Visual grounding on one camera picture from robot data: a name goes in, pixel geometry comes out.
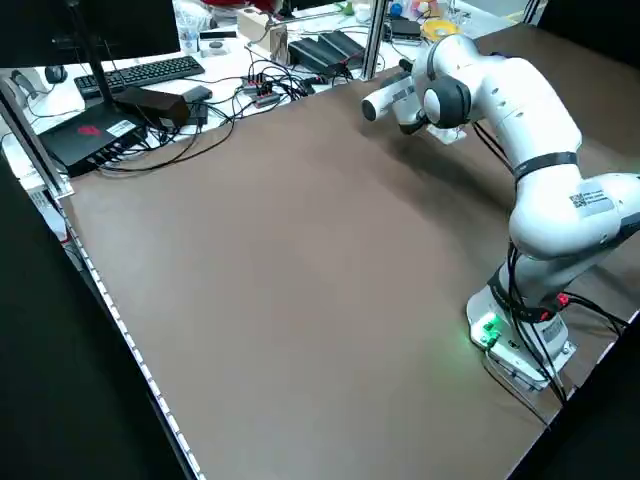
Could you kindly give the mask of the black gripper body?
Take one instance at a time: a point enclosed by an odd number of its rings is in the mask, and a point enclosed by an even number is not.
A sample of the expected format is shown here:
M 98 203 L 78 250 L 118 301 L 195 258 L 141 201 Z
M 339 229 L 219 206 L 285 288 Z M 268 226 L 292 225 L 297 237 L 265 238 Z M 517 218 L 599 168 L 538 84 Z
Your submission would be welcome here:
M 407 117 L 399 121 L 400 131 L 404 135 L 413 135 L 427 125 L 428 118 L 421 113 L 416 113 L 411 117 Z

